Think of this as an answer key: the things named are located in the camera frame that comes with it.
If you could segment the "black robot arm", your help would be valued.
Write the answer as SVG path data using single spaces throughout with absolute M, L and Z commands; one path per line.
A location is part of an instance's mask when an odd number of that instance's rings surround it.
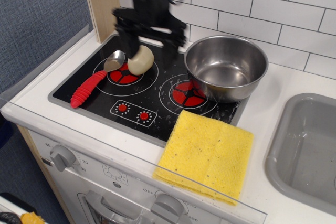
M 140 50 L 139 37 L 160 41 L 163 44 L 163 66 L 168 69 L 185 43 L 186 23 L 170 13 L 172 0 L 133 0 L 133 8 L 116 8 L 116 30 L 124 43 L 129 59 Z

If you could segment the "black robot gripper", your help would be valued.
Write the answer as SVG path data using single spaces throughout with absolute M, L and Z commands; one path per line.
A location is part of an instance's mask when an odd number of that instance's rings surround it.
M 133 8 L 118 8 L 112 13 L 117 18 L 116 29 L 128 58 L 139 50 L 139 37 L 162 42 L 164 69 L 169 69 L 178 48 L 185 43 L 186 24 L 169 11 L 170 0 L 133 0 Z

